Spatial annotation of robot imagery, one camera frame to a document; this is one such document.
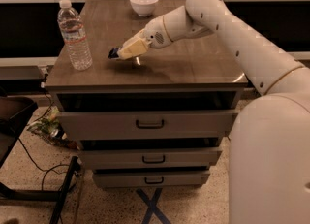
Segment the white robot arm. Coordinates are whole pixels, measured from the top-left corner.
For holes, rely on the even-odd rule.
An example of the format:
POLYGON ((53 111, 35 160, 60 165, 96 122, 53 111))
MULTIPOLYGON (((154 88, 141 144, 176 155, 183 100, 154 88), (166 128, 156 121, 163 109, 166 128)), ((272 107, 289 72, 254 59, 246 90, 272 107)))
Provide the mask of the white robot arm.
POLYGON ((230 132, 229 224, 310 224, 310 69, 226 7, 186 0, 117 51, 121 59, 215 34, 258 96, 230 132))

